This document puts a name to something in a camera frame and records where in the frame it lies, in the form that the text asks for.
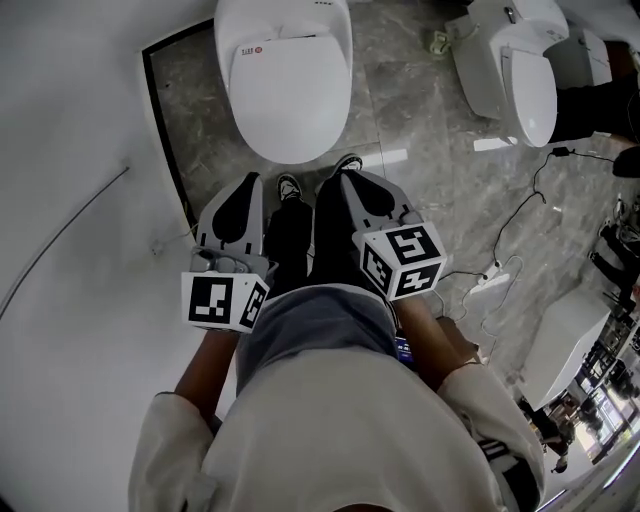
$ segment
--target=black pants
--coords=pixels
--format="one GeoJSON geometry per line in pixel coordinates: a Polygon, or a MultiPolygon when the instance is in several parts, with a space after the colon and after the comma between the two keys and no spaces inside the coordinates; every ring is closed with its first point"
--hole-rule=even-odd
{"type": "Polygon", "coordinates": [[[593,263],[609,281],[620,288],[620,305],[627,311],[633,310],[635,302],[631,300],[631,290],[640,275],[640,259],[618,240],[614,227],[604,228],[602,238],[620,259],[624,268],[621,270],[614,267],[598,253],[594,255],[593,263]]]}
{"type": "Polygon", "coordinates": [[[591,137],[596,131],[622,135],[638,142],[640,98],[637,72],[595,87],[558,90],[558,116],[550,142],[591,137]]]}
{"type": "Polygon", "coordinates": [[[358,265],[358,251],[349,208],[340,188],[340,175],[326,180],[316,204],[315,256],[307,276],[307,252],[311,245],[313,210],[298,198],[290,198],[271,217],[265,238],[267,257],[276,263],[269,297],[302,286],[343,283],[375,291],[358,265]]]}

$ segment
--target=smart toilet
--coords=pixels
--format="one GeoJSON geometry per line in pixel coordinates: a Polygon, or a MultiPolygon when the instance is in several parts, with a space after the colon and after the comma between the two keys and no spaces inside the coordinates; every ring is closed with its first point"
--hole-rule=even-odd
{"type": "Polygon", "coordinates": [[[351,101],[346,0],[219,0],[214,25],[222,79],[247,144],[282,164],[331,149],[351,101]]]}
{"type": "Polygon", "coordinates": [[[560,8],[554,0],[474,0],[467,9],[447,33],[469,106],[500,119],[505,138],[546,145],[557,96],[543,52],[569,37],[560,8]]]}

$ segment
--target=marble floor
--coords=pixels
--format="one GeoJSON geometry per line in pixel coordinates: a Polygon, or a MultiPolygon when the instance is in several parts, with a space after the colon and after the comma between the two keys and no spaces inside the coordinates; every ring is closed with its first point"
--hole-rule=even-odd
{"type": "MultiPolygon", "coordinates": [[[[401,186],[435,223],[449,254],[448,270],[486,270],[501,225],[530,193],[533,174],[550,149],[474,150],[474,141],[498,135],[498,125],[469,109],[452,57],[425,49],[433,30],[463,13],[445,0],[352,4],[354,74],[347,126],[331,151],[300,166],[268,162],[242,140],[220,79],[212,30],[153,54],[162,114],[196,217],[225,184],[249,171],[265,177],[268,205],[276,203],[275,184],[269,183],[282,172],[297,175],[311,201],[328,167],[355,152],[367,170],[401,186]]],[[[605,137],[568,146],[610,158],[623,148],[605,137]]],[[[617,194],[629,200],[636,191],[635,183],[614,178],[610,166],[591,158],[551,157],[538,181],[547,204],[530,201],[497,247],[510,280],[465,299],[469,313],[459,326],[491,355],[491,367],[507,383],[515,381],[550,303],[581,282],[597,295],[608,287],[587,253],[617,194]],[[491,314],[508,289],[502,309],[491,314]]],[[[454,275],[438,284],[448,316],[462,318],[462,299],[476,279],[454,275]]],[[[430,294],[429,300],[439,313],[438,299],[430,294]]]]}

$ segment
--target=fiducial marker cube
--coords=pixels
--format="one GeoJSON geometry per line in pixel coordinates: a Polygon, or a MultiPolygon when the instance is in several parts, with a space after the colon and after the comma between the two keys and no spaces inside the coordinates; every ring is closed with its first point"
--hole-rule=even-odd
{"type": "Polygon", "coordinates": [[[250,333],[269,287],[257,274],[182,273],[182,319],[203,329],[250,333]]]}
{"type": "Polygon", "coordinates": [[[388,300],[432,290],[447,262],[431,222],[363,232],[360,268],[388,300]]]}

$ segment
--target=black floor trim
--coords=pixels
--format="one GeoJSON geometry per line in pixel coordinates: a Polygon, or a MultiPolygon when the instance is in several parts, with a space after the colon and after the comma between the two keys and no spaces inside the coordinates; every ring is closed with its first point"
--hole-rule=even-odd
{"type": "Polygon", "coordinates": [[[158,98],[156,80],[153,74],[153,66],[151,64],[151,55],[158,50],[161,50],[162,48],[175,43],[176,41],[180,41],[185,37],[189,37],[193,34],[201,32],[202,30],[209,30],[211,28],[213,28],[213,19],[198,23],[193,27],[189,27],[182,32],[173,34],[172,36],[167,37],[166,39],[163,39],[162,41],[159,41],[156,44],[153,44],[148,48],[142,50],[142,65],[144,66],[144,74],[147,79],[147,88],[149,89],[149,98],[151,99],[153,117],[156,120],[158,134],[160,135],[160,142],[162,144],[162,149],[164,150],[164,156],[167,159],[167,165],[169,166],[169,172],[171,173],[173,184],[176,187],[178,197],[180,197],[180,202],[183,206],[184,213],[187,216],[187,221],[189,222],[190,226],[194,226],[195,223],[198,222],[198,220],[193,215],[193,209],[191,208],[191,203],[189,202],[189,198],[187,197],[187,193],[184,189],[182,178],[180,178],[180,171],[178,170],[178,164],[176,163],[175,156],[173,155],[173,150],[171,149],[171,141],[169,140],[167,126],[164,122],[164,117],[162,116],[162,109],[160,108],[160,100],[158,98]]]}

